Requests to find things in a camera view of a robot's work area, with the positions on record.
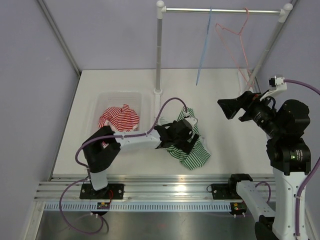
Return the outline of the blue wire hanger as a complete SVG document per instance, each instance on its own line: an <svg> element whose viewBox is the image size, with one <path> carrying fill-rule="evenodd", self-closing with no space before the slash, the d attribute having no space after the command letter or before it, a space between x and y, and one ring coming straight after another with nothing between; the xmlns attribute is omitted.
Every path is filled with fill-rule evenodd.
<svg viewBox="0 0 320 240"><path fill-rule="evenodd" d="M207 22L207 26L206 26L205 38L204 38L203 48L202 48L202 52L201 52L201 56L200 56L200 60L199 60L199 66L198 66L198 70L197 70L197 76L196 76L196 82L195 82L196 86L199 84L201 70L202 70L203 63L204 63L205 57L206 57L206 51L207 51L207 47L208 47L209 34L210 34L210 28L211 28L211 18L212 18L212 8L210 8L209 15L208 15L208 22Z"/></svg>

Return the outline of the pink wire hanger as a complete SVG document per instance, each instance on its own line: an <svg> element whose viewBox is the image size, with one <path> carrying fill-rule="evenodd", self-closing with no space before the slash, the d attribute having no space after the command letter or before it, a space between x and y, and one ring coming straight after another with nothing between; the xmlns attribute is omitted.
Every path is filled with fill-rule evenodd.
<svg viewBox="0 0 320 240"><path fill-rule="evenodd" d="M214 30L217 33L223 47L230 56L235 68L243 78L244 82L252 87L254 84L250 81L252 75L249 68L249 61L246 48L243 42L243 33L250 18L248 8L243 8L245 17L238 29L231 29L221 23L216 23Z"/></svg>

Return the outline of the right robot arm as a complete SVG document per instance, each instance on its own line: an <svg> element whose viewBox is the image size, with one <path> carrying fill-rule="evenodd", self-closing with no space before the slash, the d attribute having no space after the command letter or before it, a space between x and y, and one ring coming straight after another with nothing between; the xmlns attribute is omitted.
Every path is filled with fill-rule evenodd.
<svg viewBox="0 0 320 240"><path fill-rule="evenodd" d="M266 152L276 182L276 209L256 193L253 179L245 173L232 174L227 193L244 201L254 220L258 240L306 240L304 181L311 176L311 151L302 136L310 124L309 107L295 99L286 100L279 110L269 106L275 99L245 91L232 99L219 99L227 119L244 110L241 122L254 121L268 136Z"/></svg>

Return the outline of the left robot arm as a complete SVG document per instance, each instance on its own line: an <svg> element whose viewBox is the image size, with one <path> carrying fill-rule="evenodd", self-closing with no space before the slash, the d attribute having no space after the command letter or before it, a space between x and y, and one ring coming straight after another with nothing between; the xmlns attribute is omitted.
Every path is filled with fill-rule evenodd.
<svg viewBox="0 0 320 240"><path fill-rule="evenodd" d="M195 117L188 116L136 134L116 134L110 126L100 128L80 148L87 161L90 193L97 199L103 199L108 194L107 168L121 151L175 147L190 154L199 139L195 133L197 123Z"/></svg>

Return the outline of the red striped tank top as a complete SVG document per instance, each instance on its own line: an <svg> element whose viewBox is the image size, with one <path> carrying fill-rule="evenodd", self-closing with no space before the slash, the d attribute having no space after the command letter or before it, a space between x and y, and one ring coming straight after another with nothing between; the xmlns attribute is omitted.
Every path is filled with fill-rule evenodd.
<svg viewBox="0 0 320 240"><path fill-rule="evenodd" d="M117 132L131 132L138 129L140 124L140 116L128 104L121 107L108 107L98 120L98 128L105 126L111 127Z"/></svg>

